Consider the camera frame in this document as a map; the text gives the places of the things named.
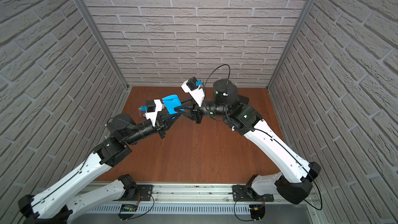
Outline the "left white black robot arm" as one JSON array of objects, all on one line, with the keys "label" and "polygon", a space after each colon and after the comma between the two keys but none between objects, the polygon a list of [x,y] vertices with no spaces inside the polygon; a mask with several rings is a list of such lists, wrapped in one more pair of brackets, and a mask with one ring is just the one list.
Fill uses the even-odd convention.
[{"label": "left white black robot arm", "polygon": [[147,191],[140,190],[128,174],[91,192],[81,194],[80,191],[125,159],[132,145],[157,133],[165,137],[179,117],[178,113],[159,113],[140,124],[128,114],[113,117],[106,125],[111,136],[90,151],[80,165],[43,192],[26,195],[18,201],[21,220],[25,224],[69,224],[109,201],[140,201]]}]

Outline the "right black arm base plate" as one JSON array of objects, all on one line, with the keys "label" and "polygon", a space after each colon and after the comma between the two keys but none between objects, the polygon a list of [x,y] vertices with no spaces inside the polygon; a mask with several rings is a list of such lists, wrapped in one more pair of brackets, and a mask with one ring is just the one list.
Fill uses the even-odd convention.
[{"label": "right black arm base plate", "polygon": [[274,202],[272,194],[258,195],[251,188],[246,185],[233,185],[232,186],[233,200],[247,200],[247,201],[265,201]]}]

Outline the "blue square paper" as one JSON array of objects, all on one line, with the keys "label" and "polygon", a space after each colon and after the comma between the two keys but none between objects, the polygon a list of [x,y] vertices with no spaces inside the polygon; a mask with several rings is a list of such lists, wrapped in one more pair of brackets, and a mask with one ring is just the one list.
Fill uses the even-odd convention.
[{"label": "blue square paper", "polygon": [[169,114],[176,114],[175,108],[182,106],[181,100],[176,94],[166,96],[162,101]]}]

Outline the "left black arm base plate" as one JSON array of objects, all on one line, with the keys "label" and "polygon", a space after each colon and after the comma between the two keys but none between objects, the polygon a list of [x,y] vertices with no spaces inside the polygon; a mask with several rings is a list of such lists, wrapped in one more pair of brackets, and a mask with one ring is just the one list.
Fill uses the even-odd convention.
[{"label": "left black arm base plate", "polygon": [[153,185],[151,184],[138,184],[136,186],[130,187],[125,191],[118,201],[151,201]]}]

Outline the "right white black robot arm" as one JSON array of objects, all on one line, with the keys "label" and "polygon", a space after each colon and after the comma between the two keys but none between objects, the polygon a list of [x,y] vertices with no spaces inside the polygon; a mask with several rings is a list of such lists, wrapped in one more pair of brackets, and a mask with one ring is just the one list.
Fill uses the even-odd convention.
[{"label": "right white black robot arm", "polygon": [[248,98],[237,92],[229,79],[220,79],[213,84],[214,99],[205,98],[204,84],[195,77],[182,84],[190,98],[180,101],[175,97],[166,108],[171,114],[179,114],[200,123],[204,116],[222,117],[232,131],[239,133],[255,144],[279,168],[279,173],[253,175],[246,184],[247,195],[254,199],[267,194],[279,194],[292,204],[305,201],[313,188],[321,167],[308,162],[295,153],[270,128],[263,117],[250,105]]}]

